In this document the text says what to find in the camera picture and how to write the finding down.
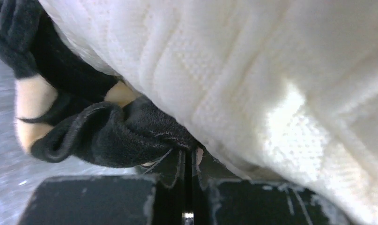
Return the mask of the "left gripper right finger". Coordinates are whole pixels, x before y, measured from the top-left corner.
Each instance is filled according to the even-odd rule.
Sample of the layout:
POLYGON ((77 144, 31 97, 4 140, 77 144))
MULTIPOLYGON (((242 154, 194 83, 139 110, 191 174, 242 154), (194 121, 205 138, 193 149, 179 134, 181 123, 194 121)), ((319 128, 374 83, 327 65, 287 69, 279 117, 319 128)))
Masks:
POLYGON ((192 153, 196 225, 349 225, 322 196, 287 181, 243 180, 203 150, 192 153))

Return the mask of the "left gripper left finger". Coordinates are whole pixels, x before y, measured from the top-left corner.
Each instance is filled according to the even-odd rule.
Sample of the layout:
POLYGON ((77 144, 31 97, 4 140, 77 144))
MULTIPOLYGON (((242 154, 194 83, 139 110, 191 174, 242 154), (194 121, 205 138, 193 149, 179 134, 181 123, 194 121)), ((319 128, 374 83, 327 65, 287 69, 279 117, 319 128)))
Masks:
POLYGON ((57 176, 32 194, 21 225, 181 225, 185 153, 137 175, 57 176))

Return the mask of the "white yellow-edged pillow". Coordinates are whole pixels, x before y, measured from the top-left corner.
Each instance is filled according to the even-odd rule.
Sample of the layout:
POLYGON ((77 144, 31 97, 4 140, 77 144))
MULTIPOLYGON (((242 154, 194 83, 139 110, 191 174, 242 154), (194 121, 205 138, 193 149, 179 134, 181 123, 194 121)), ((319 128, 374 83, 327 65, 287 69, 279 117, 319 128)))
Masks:
POLYGON ((378 225, 378 0, 43 0, 63 42, 259 166, 378 225))

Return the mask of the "black floral pillowcase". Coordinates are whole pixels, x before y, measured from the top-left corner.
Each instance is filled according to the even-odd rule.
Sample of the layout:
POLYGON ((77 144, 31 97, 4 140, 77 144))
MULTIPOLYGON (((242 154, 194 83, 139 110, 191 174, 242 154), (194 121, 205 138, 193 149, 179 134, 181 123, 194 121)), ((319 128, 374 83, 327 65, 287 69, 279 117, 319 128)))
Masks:
POLYGON ((0 0, 0 59, 15 77, 16 137, 37 159, 125 168, 200 148, 150 99, 72 52, 37 0, 0 0))

